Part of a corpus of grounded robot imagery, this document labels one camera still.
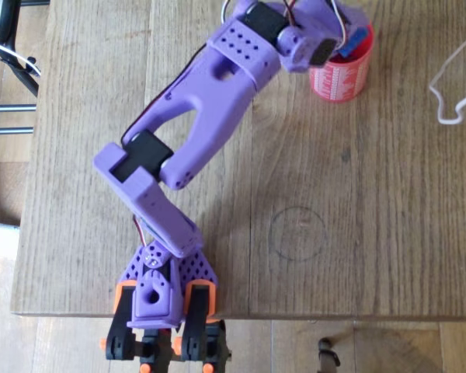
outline white wire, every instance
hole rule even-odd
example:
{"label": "white wire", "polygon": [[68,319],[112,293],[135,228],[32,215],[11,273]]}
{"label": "white wire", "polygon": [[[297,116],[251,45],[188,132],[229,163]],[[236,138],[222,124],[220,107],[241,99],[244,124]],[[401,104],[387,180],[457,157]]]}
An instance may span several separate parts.
{"label": "white wire", "polygon": [[438,118],[438,121],[441,124],[459,124],[460,122],[463,121],[463,113],[462,110],[466,106],[466,97],[464,97],[459,103],[457,103],[455,110],[457,114],[457,118],[455,119],[445,119],[443,117],[443,98],[440,92],[434,87],[435,84],[439,81],[440,77],[444,74],[445,69],[449,65],[449,63],[452,62],[456,58],[456,56],[466,47],[466,40],[459,46],[456,51],[450,55],[450,57],[443,63],[442,67],[438,71],[438,73],[435,75],[435,77],[432,79],[432,81],[429,83],[429,90],[433,92],[433,94],[436,96],[436,99],[438,99],[438,110],[436,112],[436,116]]}
{"label": "white wire", "polygon": [[2,45],[0,45],[0,51],[4,51],[5,53],[8,53],[12,56],[14,56],[15,58],[17,58],[18,60],[21,60],[22,62],[24,62],[25,64],[29,65],[39,76],[41,76],[41,71],[40,69],[32,62],[28,61],[26,58],[24,58],[23,56],[21,56],[20,54],[17,54],[15,51],[12,51]]}
{"label": "white wire", "polygon": [[340,28],[342,29],[342,41],[340,42],[340,45],[336,48],[337,50],[343,47],[347,41],[347,31],[345,30],[345,24],[343,23],[342,17],[339,12],[338,6],[336,6],[335,0],[332,0],[332,5],[333,5],[333,11],[336,14],[336,18],[338,18],[339,23],[340,23]]}
{"label": "white wire", "polygon": [[226,9],[231,0],[224,0],[223,6],[221,7],[221,23],[226,22]]}

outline chair leg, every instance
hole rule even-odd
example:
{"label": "chair leg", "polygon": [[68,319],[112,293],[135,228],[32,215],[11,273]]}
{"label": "chair leg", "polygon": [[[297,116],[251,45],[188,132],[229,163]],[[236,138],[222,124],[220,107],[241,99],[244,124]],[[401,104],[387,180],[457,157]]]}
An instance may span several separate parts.
{"label": "chair leg", "polygon": [[50,0],[22,0],[21,6],[49,5]]}
{"label": "chair leg", "polygon": [[36,111],[36,105],[0,105],[0,113],[10,113],[17,111]]}
{"label": "chair leg", "polygon": [[0,128],[0,134],[32,134],[32,127]]}

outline red cup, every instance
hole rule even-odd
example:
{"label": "red cup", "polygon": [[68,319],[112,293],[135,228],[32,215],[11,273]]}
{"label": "red cup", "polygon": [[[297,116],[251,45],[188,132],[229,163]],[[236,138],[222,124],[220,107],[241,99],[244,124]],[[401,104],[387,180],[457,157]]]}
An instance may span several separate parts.
{"label": "red cup", "polygon": [[311,69],[311,87],[318,96],[333,103],[344,103],[363,90],[374,45],[373,27],[369,25],[367,29],[369,35],[349,57],[337,55],[324,68]]}

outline wooden tabletop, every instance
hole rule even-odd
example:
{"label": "wooden tabletop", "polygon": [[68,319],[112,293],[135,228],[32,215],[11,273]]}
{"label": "wooden tabletop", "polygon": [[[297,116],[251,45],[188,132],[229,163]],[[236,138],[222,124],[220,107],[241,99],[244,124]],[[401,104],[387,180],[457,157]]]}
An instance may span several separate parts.
{"label": "wooden tabletop", "polygon": [[[361,0],[367,87],[330,104],[280,73],[213,161],[168,195],[202,229],[235,318],[466,319],[466,120],[428,81],[466,38],[466,2]],[[109,315],[137,245],[93,156],[219,23],[219,0],[54,1],[41,61],[12,311]],[[466,96],[466,51],[440,83]],[[181,144],[192,117],[158,135]]]}

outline red wire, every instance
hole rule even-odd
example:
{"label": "red wire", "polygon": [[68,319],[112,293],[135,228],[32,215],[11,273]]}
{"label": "red wire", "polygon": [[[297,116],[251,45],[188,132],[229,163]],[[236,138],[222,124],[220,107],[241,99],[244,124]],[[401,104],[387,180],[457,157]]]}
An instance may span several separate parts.
{"label": "red wire", "polygon": [[147,243],[145,242],[145,236],[144,236],[144,233],[143,233],[143,229],[141,228],[141,225],[140,225],[140,223],[138,222],[136,215],[133,215],[133,223],[134,223],[134,224],[136,225],[136,227],[137,227],[138,235],[140,236],[141,244],[142,244],[143,246],[146,246]]}

